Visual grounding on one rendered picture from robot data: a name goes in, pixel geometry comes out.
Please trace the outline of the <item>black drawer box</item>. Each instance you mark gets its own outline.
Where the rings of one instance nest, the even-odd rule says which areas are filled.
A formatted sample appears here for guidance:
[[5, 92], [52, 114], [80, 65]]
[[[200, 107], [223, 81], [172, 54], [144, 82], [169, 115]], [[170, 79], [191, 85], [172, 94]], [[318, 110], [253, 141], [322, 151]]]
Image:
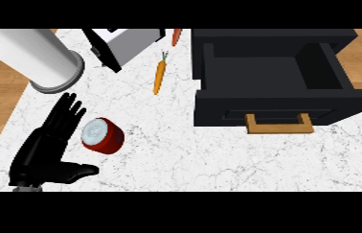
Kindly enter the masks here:
[[351, 89], [337, 54], [352, 29], [195, 29], [192, 73], [206, 90]]

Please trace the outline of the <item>reddish orange carrot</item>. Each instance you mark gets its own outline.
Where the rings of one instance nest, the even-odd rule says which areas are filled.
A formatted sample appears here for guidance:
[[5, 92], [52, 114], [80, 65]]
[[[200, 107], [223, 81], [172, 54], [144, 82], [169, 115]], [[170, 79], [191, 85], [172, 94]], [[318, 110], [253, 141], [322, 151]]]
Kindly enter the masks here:
[[175, 29], [172, 45], [176, 46], [182, 36], [182, 29]]

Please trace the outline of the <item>black drawer front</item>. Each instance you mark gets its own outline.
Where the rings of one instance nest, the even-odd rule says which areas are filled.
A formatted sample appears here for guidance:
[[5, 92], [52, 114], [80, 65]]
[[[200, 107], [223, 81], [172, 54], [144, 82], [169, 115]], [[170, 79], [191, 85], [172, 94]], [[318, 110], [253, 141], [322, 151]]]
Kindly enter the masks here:
[[259, 124], [296, 124], [308, 113], [315, 126], [328, 126], [362, 112], [362, 90], [198, 90], [195, 127], [244, 127], [246, 115]]

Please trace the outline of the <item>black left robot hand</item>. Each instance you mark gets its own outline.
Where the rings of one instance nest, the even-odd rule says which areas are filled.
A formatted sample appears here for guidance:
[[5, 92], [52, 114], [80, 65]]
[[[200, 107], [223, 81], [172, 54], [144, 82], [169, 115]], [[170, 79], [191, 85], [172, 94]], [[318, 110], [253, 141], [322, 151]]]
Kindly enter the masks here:
[[33, 130], [12, 162], [11, 186], [40, 187], [46, 182], [71, 184], [99, 174], [96, 166], [62, 161], [86, 113], [83, 102], [76, 99], [76, 93], [61, 96], [43, 125]]

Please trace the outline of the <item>red can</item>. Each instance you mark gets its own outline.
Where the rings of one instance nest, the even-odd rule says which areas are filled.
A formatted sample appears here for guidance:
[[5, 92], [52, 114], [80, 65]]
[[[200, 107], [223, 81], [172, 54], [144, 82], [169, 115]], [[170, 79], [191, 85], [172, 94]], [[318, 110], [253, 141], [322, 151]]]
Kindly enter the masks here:
[[92, 151], [114, 154], [124, 143], [124, 132], [110, 119], [101, 117], [86, 124], [82, 140]]

